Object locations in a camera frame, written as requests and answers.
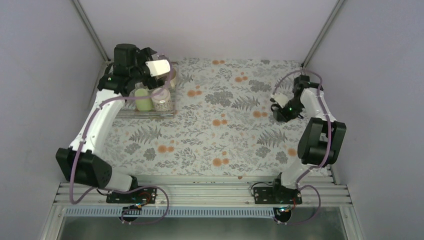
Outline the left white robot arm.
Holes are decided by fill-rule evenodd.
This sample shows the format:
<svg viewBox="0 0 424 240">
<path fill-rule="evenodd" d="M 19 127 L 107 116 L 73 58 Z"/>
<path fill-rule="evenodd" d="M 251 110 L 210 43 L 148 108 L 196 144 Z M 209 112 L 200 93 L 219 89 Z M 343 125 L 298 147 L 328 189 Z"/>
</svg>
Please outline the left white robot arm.
<svg viewBox="0 0 424 240">
<path fill-rule="evenodd" d="M 100 155 L 108 132 L 130 93 L 138 84 L 148 89 L 166 85 L 163 76 L 172 71 L 165 55 L 158 55 L 150 47 L 120 43 L 113 50 L 114 59 L 99 79 L 94 104 L 83 127 L 66 148 L 59 148 L 56 161 L 71 185 L 82 184 L 95 189 L 119 192 L 131 203 L 139 197 L 137 179 L 114 170 Z"/>
</svg>

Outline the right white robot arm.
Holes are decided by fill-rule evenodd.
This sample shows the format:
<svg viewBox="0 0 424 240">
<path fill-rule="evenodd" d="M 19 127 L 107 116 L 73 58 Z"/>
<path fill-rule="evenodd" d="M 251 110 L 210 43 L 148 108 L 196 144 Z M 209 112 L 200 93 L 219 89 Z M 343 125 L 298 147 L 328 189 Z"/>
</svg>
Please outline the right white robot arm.
<svg viewBox="0 0 424 240">
<path fill-rule="evenodd" d="M 285 173 L 279 173 L 272 183 L 270 195 L 278 204 L 297 196 L 299 183 L 307 175 L 337 161 L 347 131 L 346 124 L 331 114 L 321 81 L 311 82 L 308 75 L 300 74 L 293 80 L 292 93 L 293 98 L 288 98 L 273 92 L 270 98 L 270 109 L 277 122 L 301 119 L 302 112 L 309 117 L 297 146 L 299 160 Z"/>
</svg>

